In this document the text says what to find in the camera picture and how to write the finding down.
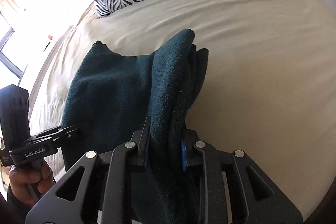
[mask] white bedsheet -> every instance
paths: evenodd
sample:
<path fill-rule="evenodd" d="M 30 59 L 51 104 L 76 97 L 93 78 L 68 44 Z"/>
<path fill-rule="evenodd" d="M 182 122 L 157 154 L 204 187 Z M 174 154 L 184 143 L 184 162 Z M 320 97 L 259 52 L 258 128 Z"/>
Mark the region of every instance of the white bedsheet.
<path fill-rule="evenodd" d="M 96 40 L 149 54 L 191 28 L 210 55 L 187 126 L 219 150 L 247 152 L 307 218 L 336 175 L 335 26 L 317 0 L 146 0 L 101 19 L 91 5 L 42 82 L 31 131 L 60 124 Z M 48 161 L 61 174 L 60 153 Z"/>

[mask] folded sweater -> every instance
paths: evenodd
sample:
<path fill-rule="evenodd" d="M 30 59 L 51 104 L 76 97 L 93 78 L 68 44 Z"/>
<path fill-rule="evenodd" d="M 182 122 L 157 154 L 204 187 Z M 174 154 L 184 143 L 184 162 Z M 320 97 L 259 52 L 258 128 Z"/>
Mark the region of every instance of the folded sweater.
<path fill-rule="evenodd" d="M 132 208 L 143 224 L 196 223 L 198 196 L 181 167 L 181 129 L 199 94 L 208 50 L 196 51 L 194 32 L 181 31 L 157 51 L 121 56 L 96 42 L 70 86 L 62 128 L 93 123 L 91 135 L 62 148 L 66 170 L 84 153 L 103 153 L 150 128 L 150 166 L 132 174 Z"/>

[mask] silver screw head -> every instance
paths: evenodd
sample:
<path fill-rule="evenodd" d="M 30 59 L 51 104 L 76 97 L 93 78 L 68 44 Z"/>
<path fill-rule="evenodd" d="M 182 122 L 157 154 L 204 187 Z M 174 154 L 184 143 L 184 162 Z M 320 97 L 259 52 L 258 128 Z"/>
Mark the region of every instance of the silver screw head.
<path fill-rule="evenodd" d="M 133 148 L 134 146 L 135 146 L 134 142 L 127 142 L 127 143 L 125 143 L 125 147 L 126 148 Z"/>
<path fill-rule="evenodd" d="M 94 158 L 96 154 L 97 153 L 95 151 L 89 151 L 89 152 L 86 152 L 86 157 L 91 159 L 91 158 Z"/>
<path fill-rule="evenodd" d="M 245 153 L 242 150 L 236 150 L 235 151 L 235 156 L 238 157 L 238 158 L 242 158 L 242 157 L 245 156 Z"/>
<path fill-rule="evenodd" d="M 198 141 L 198 142 L 195 143 L 195 145 L 196 145 L 196 147 L 198 147 L 198 148 L 203 148 L 203 147 L 205 147 L 205 142 Z"/>

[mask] finger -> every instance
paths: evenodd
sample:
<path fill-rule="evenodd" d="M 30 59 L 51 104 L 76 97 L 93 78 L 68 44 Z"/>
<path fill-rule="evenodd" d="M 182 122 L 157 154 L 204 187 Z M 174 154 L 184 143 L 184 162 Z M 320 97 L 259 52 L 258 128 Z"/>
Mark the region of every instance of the finger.
<path fill-rule="evenodd" d="M 33 169 L 26 170 L 14 166 L 9 172 L 9 180 L 12 185 L 33 184 L 39 182 L 40 179 L 40 172 Z"/>
<path fill-rule="evenodd" d="M 14 197 L 23 204 L 32 207 L 37 202 L 37 199 L 33 198 L 29 193 L 26 185 L 10 185 Z"/>
<path fill-rule="evenodd" d="M 51 172 L 51 169 L 47 162 L 43 159 L 42 166 L 41 166 L 41 174 L 44 179 L 47 179 L 49 177 L 49 174 Z"/>
<path fill-rule="evenodd" d="M 42 179 L 37 189 L 41 194 L 45 194 L 53 186 L 53 172 L 51 171 L 47 179 Z"/>

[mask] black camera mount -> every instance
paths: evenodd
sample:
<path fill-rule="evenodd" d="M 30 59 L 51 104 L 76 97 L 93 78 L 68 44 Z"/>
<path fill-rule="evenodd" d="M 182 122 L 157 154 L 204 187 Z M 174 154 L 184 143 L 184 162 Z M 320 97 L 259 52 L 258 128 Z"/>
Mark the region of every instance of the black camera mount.
<path fill-rule="evenodd" d="M 42 159 L 58 152 L 58 148 L 79 137 L 92 133 L 90 122 L 60 129 L 60 126 L 30 136 L 28 91 L 16 85 L 0 90 L 0 123 L 4 149 L 0 150 L 4 166 L 40 170 Z M 40 198 L 37 185 L 27 185 L 31 195 Z"/>

